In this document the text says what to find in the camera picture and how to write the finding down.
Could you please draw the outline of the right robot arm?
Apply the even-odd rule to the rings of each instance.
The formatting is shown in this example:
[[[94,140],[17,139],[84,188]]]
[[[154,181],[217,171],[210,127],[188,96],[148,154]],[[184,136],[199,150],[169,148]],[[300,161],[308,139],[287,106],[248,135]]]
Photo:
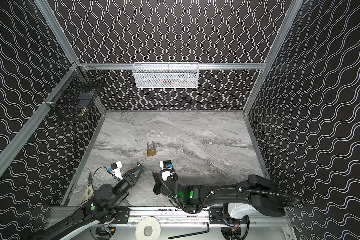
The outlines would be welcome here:
[[[180,185],[170,170],[153,172],[154,193],[167,197],[188,214],[198,214],[205,207],[219,204],[246,204],[268,217],[283,217],[283,197],[274,182],[258,175],[233,185]]]

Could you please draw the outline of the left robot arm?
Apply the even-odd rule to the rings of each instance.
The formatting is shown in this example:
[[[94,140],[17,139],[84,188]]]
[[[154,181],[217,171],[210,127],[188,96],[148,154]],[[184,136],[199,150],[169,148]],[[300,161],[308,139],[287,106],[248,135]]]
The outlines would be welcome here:
[[[138,164],[123,174],[116,186],[100,186],[92,197],[80,204],[69,216],[29,239],[70,240],[94,225],[112,222],[118,216],[117,206],[129,195],[129,190],[145,171],[146,168]]]

